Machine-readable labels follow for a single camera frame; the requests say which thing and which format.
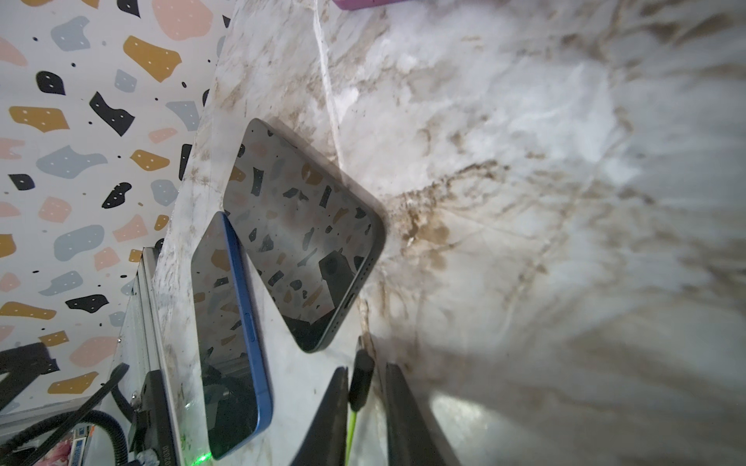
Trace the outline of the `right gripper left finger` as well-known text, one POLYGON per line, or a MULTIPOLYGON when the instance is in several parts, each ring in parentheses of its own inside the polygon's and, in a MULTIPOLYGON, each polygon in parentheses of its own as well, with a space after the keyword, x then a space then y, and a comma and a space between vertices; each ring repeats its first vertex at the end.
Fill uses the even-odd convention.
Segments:
POLYGON ((343 466, 349 412, 348 369, 338 367, 291 465, 343 466))

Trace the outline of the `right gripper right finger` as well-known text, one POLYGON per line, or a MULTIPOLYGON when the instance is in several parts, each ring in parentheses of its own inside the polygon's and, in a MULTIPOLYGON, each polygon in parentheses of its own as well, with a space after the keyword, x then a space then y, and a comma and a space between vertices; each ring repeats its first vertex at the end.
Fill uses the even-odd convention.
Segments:
POLYGON ((389 464, 445 465, 412 390, 400 367, 394 363, 386 365, 384 402, 389 464))

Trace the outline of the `green wired earphones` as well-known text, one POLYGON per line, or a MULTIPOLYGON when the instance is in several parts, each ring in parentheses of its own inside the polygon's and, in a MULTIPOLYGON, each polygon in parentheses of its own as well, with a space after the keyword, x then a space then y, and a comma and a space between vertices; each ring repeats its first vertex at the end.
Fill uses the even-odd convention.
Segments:
POLYGON ((363 338, 357 340, 353 377, 349 389, 350 421, 346 441, 345 464, 349 465, 357 427, 357 415, 366 404, 375 371, 375 360, 365 349, 363 338))

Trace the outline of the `black smartphone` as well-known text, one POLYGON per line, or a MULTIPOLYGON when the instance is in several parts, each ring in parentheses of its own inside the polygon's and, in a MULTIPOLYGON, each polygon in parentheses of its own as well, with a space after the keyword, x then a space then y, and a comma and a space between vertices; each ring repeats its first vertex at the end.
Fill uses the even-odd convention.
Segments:
POLYGON ((327 348, 385 246, 381 217, 259 118, 223 209, 299 349, 327 348))
POLYGON ((362 9, 386 6, 403 1, 404 0, 333 0, 333 3, 343 11, 357 11, 362 9))

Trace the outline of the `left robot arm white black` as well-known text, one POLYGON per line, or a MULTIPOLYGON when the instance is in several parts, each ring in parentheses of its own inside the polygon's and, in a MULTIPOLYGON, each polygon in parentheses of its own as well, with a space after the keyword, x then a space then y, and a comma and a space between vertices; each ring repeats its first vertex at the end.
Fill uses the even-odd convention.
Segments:
POLYGON ((1 353, 1 463, 33 465, 42 459, 62 438, 80 424, 96 424, 108 434, 114 448, 114 464, 128 464, 128 446, 124 431, 114 418, 97 410, 129 370, 120 363, 109 380, 90 398, 72 392, 87 390, 98 378, 89 374, 76 380, 59 380, 52 388, 60 389, 70 399, 23 408, 21 399, 38 380, 58 372, 58 363, 43 343, 35 343, 1 353))

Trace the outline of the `near blue-edged smartphone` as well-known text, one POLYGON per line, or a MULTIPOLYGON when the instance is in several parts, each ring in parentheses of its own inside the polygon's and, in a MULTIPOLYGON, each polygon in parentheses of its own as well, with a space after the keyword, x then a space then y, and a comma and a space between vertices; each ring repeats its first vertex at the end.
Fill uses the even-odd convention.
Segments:
POLYGON ((226 213, 211 218, 190 277, 208 443, 222 459, 262 433, 274 408, 246 259, 226 213))

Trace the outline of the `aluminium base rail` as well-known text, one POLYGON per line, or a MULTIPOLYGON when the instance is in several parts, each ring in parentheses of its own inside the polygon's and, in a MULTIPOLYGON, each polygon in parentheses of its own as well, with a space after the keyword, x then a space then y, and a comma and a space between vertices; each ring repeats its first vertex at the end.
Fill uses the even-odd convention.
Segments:
POLYGON ((132 461, 141 465, 180 465, 183 456, 155 308, 156 265, 155 250, 145 248, 129 288, 114 357, 115 366, 128 366, 114 392, 114 406, 132 461))

